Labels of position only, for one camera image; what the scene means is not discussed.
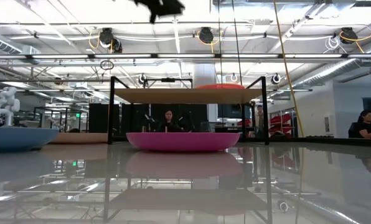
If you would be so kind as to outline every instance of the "person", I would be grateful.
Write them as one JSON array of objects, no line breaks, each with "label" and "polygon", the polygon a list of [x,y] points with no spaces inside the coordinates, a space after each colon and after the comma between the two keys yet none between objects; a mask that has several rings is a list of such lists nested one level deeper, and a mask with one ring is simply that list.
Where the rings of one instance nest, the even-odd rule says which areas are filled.
[{"label": "person", "polygon": [[363,110],[354,128],[357,138],[371,139],[371,111]]},{"label": "person", "polygon": [[263,106],[258,105],[258,126],[257,126],[257,138],[264,138],[265,137],[265,120],[263,117]]},{"label": "person", "polygon": [[181,128],[172,122],[173,113],[171,110],[165,112],[165,122],[162,124],[160,130],[162,132],[181,132]]}]

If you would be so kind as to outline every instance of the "blue bowl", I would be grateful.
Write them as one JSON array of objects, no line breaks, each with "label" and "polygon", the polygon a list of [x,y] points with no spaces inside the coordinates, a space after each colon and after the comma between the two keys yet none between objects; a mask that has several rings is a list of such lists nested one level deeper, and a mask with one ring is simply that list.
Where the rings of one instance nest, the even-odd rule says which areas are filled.
[{"label": "blue bowl", "polygon": [[0,152],[22,152],[53,141],[58,129],[0,127]]}]

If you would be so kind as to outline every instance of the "robotic arm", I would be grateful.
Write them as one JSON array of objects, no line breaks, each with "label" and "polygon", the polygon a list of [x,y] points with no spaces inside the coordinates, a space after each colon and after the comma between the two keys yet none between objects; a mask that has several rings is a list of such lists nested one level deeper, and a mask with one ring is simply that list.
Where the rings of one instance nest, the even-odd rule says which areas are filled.
[{"label": "robotic arm", "polygon": [[20,102],[15,99],[17,89],[14,87],[4,87],[3,91],[0,92],[0,126],[2,125],[2,116],[5,117],[5,126],[12,126],[12,117],[14,112],[18,112],[20,108]]}]

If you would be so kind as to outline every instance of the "woman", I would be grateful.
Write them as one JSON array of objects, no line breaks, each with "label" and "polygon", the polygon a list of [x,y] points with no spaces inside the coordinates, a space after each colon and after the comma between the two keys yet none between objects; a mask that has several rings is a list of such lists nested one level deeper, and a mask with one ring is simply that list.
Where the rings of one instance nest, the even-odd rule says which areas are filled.
[{"label": "woman", "polygon": [[162,132],[181,132],[181,128],[172,123],[173,113],[171,110],[165,112],[165,122],[161,127]]},{"label": "woman", "polygon": [[363,110],[355,125],[358,138],[371,139],[371,111]]}]

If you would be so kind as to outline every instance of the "pink bowl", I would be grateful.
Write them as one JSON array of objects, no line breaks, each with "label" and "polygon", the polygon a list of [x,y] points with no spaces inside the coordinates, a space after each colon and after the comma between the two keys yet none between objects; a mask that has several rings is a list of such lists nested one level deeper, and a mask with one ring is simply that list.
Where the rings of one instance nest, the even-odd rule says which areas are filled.
[{"label": "pink bowl", "polygon": [[207,152],[233,147],[238,133],[126,133],[138,149],[150,151]]}]

